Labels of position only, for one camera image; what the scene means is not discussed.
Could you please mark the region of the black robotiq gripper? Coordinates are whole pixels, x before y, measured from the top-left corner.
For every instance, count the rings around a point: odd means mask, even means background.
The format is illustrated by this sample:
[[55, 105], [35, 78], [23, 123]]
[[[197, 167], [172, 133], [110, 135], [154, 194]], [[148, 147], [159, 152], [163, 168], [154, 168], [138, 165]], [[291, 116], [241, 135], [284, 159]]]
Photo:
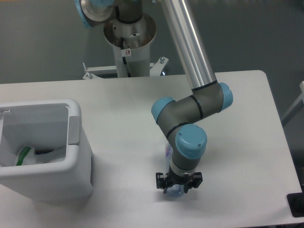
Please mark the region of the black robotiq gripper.
[[203, 182], [201, 172], [184, 171], [180, 169], [173, 169], [171, 166], [168, 169], [167, 174], [157, 172], [156, 176], [156, 188], [162, 189], [163, 193], [167, 193], [167, 189], [174, 185], [182, 185], [184, 193], [187, 193], [192, 188], [198, 188]]

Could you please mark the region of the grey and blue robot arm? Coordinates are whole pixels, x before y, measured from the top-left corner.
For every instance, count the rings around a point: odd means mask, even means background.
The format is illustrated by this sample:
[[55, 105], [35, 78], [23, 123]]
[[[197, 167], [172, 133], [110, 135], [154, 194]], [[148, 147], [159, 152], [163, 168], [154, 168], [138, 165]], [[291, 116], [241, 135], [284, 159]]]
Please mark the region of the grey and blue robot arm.
[[[156, 24], [144, 13], [140, 0], [77, 0], [84, 26], [103, 25], [112, 45], [118, 77], [150, 76], [150, 44]], [[157, 100], [151, 113], [172, 147], [167, 173], [156, 173], [156, 186], [167, 191], [179, 186], [187, 192], [203, 181], [196, 167], [206, 149], [207, 135], [197, 122], [219, 113], [233, 103], [229, 86], [217, 81], [187, 0], [163, 0], [161, 7], [169, 25], [192, 94], [179, 101]]]

